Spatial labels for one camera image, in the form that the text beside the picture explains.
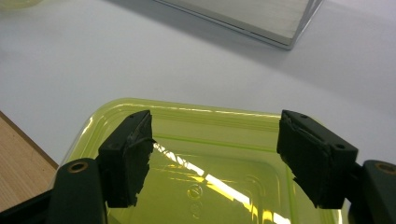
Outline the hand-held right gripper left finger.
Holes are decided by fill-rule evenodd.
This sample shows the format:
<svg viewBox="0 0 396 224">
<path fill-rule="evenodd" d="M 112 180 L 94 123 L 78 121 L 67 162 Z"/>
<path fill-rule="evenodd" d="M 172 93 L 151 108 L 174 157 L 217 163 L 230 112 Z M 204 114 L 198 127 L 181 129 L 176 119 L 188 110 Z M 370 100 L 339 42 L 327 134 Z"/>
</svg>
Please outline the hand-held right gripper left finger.
<svg viewBox="0 0 396 224">
<path fill-rule="evenodd" d="M 149 110 L 133 113 L 99 147 L 98 164 L 108 207 L 136 206 L 155 143 L 151 122 Z"/>
</svg>

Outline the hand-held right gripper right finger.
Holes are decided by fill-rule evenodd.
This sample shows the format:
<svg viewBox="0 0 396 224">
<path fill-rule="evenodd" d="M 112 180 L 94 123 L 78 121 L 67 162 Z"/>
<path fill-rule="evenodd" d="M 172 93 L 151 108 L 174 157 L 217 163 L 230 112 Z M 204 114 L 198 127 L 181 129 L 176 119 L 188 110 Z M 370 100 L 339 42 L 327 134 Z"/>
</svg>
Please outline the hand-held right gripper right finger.
<svg viewBox="0 0 396 224">
<path fill-rule="evenodd" d="M 315 207 L 342 207 L 358 155 L 354 146 L 307 115 L 284 110 L 276 152 Z"/>
</svg>

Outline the rectangular green plastic container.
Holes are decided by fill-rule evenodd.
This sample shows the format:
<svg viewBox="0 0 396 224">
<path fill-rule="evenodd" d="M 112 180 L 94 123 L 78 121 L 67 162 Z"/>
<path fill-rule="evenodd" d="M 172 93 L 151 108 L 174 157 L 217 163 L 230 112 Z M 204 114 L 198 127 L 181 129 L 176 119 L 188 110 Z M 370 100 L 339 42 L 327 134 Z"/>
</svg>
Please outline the rectangular green plastic container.
<svg viewBox="0 0 396 224">
<path fill-rule="evenodd" d="M 129 115 L 149 110 L 156 142 L 137 204 L 109 224 L 348 224 L 316 208 L 276 152 L 280 116 L 125 98 L 98 108 L 66 161 L 95 158 Z"/>
</svg>

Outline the white wire shelf rack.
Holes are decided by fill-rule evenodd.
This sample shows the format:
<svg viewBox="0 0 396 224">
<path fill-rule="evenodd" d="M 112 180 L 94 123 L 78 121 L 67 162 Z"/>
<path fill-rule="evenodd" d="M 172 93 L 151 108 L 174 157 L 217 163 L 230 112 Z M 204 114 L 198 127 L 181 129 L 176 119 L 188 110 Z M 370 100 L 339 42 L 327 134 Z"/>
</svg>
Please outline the white wire shelf rack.
<svg viewBox="0 0 396 224">
<path fill-rule="evenodd" d="M 155 0 L 291 50 L 323 0 Z"/>
</svg>

